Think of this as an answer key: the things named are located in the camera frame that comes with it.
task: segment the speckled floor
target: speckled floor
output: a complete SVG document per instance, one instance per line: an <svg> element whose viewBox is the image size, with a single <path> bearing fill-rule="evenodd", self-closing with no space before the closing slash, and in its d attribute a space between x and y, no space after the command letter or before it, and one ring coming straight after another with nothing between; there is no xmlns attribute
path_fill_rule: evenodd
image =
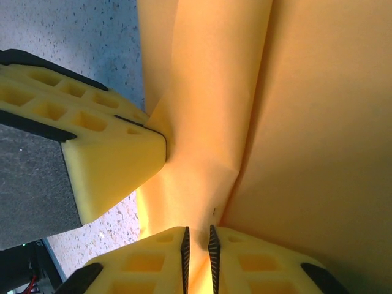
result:
<svg viewBox="0 0 392 294"><path fill-rule="evenodd" d="M1 0L0 49L29 51L116 89L143 108L136 0ZM66 276L137 240L135 193L92 224L48 238Z"/></svg>

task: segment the yellow paper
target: yellow paper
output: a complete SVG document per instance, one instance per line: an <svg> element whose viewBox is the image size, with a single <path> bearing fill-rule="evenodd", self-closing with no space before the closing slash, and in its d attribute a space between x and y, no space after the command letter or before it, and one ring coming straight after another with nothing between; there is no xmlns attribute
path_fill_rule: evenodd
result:
<svg viewBox="0 0 392 294"><path fill-rule="evenodd" d="M141 238L190 227L191 293L212 291L219 222L318 258L353 293L392 290L391 9L139 1L148 126L169 145L138 191Z"/></svg>

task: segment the orange sheet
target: orange sheet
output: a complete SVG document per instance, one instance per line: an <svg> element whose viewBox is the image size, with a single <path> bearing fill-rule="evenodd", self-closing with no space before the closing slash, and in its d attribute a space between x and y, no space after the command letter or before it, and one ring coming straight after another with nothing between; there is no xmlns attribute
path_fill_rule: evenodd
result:
<svg viewBox="0 0 392 294"><path fill-rule="evenodd" d="M141 238L208 225L318 258L353 293L392 291L392 2L138 3L148 126L168 162L138 191Z"/></svg>

